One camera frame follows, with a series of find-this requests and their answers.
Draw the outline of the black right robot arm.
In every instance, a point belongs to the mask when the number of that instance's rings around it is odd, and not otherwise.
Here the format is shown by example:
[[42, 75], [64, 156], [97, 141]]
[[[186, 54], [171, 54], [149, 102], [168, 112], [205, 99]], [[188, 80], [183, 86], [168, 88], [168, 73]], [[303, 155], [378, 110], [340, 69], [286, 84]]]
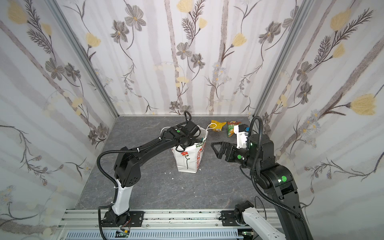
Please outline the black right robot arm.
[[313, 236], [301, 208], [298, 187], [287, 167], [276, 163], [274, 143], [267, 135], [253, 134], [246, 148], [227, 142], [212, 143], [218, 159], [238, 163], [250, 170], [251, 182], [257, 193], [272, 204], [277, 212], [283, 233], [279, 233], [246, 201], [236, 205], [235, 219], [248, 225], [263, 240], [311, 240]]

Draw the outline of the white paper bag red flower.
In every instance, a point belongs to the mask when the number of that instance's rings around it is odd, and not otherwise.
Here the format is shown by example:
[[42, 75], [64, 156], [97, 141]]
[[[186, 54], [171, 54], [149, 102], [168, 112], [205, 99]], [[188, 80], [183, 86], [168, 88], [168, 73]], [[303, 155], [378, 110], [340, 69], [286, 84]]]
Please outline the white paper bag red flower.
[[194, 135], [195, 142], [191, 146], [171, 148], [179, 172], [195, 174], [198, 171], [209, 134], [208, 130], [216, 126], [215, 123], [209, 124], [205, 129], [198, 126], [199, 130]]

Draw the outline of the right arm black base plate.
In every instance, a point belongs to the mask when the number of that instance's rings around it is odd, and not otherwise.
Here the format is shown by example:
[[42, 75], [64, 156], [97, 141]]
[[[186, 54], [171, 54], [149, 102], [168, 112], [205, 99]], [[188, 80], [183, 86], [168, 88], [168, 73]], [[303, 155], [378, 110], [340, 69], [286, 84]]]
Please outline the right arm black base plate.
[[222, 222], [223, 227], [249, 227], [243, 218], [245, 212], [237, 209], [221, 211], [218, 220]]

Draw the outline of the green snack packet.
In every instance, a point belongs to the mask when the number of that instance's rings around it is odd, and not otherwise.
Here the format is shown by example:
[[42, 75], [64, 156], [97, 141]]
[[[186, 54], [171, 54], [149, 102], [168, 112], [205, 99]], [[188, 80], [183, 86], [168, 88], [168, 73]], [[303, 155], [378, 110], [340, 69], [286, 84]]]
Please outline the green snack packet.
[[235, 134], [235, 126], [238, 126], [239, 124], [241, 124], [241, 122], [236, 122], [236, 121], [227, 122], [227, 127], [228, 127], [227, 137], [228, 138], [230, 138], [231, 136], [233, 136]]

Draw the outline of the yellow snack packet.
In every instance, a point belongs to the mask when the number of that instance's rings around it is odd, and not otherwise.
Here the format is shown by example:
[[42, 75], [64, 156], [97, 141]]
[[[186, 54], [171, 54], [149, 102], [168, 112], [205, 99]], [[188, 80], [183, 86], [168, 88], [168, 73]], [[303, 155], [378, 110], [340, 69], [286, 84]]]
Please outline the yellow snack packet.
[[215, 120], [211, 120], [211, 123], [209, 124], [208, 129], [212, 130], [213, 132], [221, 132], [223, 130], [223, 127], [227, 124], [227, 122], [218, 122]]

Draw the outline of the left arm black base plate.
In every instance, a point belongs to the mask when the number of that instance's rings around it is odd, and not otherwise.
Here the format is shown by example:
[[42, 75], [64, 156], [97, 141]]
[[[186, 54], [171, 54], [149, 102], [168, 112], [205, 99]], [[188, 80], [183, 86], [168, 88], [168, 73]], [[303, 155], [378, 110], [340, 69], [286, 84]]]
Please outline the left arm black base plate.
[[127, 211], [117, 215], [108, 210], [101, 218], [102, 227], [141, 227], [144, 220], [144, 211]]

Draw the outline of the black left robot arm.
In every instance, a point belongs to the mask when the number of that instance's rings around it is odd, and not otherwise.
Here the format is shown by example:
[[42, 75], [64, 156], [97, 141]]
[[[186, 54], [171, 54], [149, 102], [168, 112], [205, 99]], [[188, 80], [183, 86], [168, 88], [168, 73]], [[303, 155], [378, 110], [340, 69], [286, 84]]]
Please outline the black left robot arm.
[[[156, 139], [139, 146], [128, 149], [110, 150], [101, 153], [97, 158], [99, 171], [114, 184], [114, 198], [111, 204], [98, 207], [98, 210], [107, 209], [103, 218], [99, 218], [100, 225], [120, 227], [127, 225], [131, 220], [130, 197], [133, 186], [141, 179], [141, 166], [160, 153], [174, 148], [177, 151], [186, 150], [196, 143], [201, 143], [201, 128], [192, 121], [185, 121], [176, 126], [161, 131]], [[114, 175], [109, 175], [101, 165], [101, 158], [105, 155], [117, 154], [114, 165]]]

